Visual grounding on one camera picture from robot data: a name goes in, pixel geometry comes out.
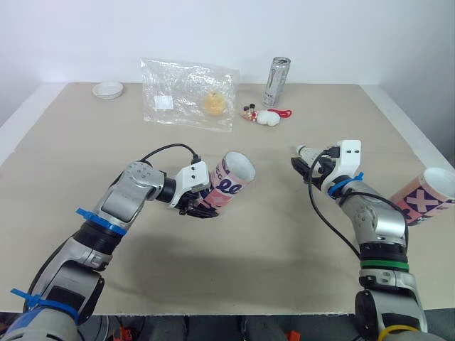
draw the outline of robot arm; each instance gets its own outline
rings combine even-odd
[[[418,330],[425,333],[419,340],[439,339],[426,334],[427,321],[407,263],[404,217],[362,181],[362,173],[354,177],[360,165],[360,142],[340,141],[325,151],[300,146],[297,153],[291,160],[294,169],[306,183],[311,181],[332,197],[352,222],[360,246],[359,282],[364,288],[355,297],[360,335],[366,340],[378,340],[381,334],[387,334],[381,340],[408,340],[405,332],[388,334],[404,325],[408,329],[397,331]]]
[[[146,161],[130,163],[92,212],[77,210],[86,221],[44,263],[28,293],[12,290],[26,304],[2,340],[76,340],[76,325],[92,315],[102,292],[100,272],[144,202],[159,200],[181,215],[214,217],[216,212],[193,204],[198,192],[209,186],[207,165],[200,160],[182,168],[175,179]]]

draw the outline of green band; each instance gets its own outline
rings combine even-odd
[[[379,259],[371,259],[367,261],[360,261],[360,266],[391,266],[392,268],[401,268],[409,270],[410,266],[408,263],[403,263],[401,261],[382,261]]]

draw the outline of plush toy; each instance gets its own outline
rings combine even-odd
[[[276,126],[281,118],[287,118],[291,116],[291,110],[259,110],[255,111],[255,105],[250,104],[248,107],[243,107],[243,112],[240,115],[247,119],[248,121],[255,121],[258,124],[267,125],[267,126]]]
[[[259,110],[256,114],[256,122],[267,126],[276,126],[279,123],[279,115],[276,112]]]

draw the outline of white label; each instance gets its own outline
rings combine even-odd
[[[172,96],[155,96],[155,110],[173,109]]]

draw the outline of blue zip tie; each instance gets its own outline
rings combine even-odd
[[[362,181],[362,180],[363,180],[363,172],[360,172],[356,177],[354,177],[352,179],[346,179],[346,180],[340,181],[339,183],[336,183],[335,185],[330,187],[328,190],[328,195],[330,195],[332,197],[332,195],[335,193],[335,191],[337,189],[343,187],[344,185],[346,185],[347,183],[350,183],[351,181]]]
[[[76,210],[76,213],[78,213],[79,215],[82,215],[86,220],[90,220],[91,222],[96,222],[98,225],[101,225],[107,229],[110,229],[111,231],[113,231],[117,234],[120,234],[121,236],[124,236],[127,233],[127,231],[125,229],[122,229],[118,225],[111,224],[106,219],[98,217],[93,212],[83,210],[82,208],[78,208]]]
[[[14,295],[20,296],[22,298],[25,298],[27,302],[27,306],[29,308],[34,308],[37,305],[43,306],[43,307],[52,307],[52,308],[57,308],[60,310],[65,311],[66,313],[70,314],[73,320],[76,322],[79,320],[79,315],[77,314],[76,309],[73,307],[69,306],[68,304],[60,303],[57,301],[50,301],[50,300],[42,300],[41,296],[36,294],[34,296],[29,295],[28,293],[24,293],[23,291],[20,291],[16,288],[12,288],[11,292]]]

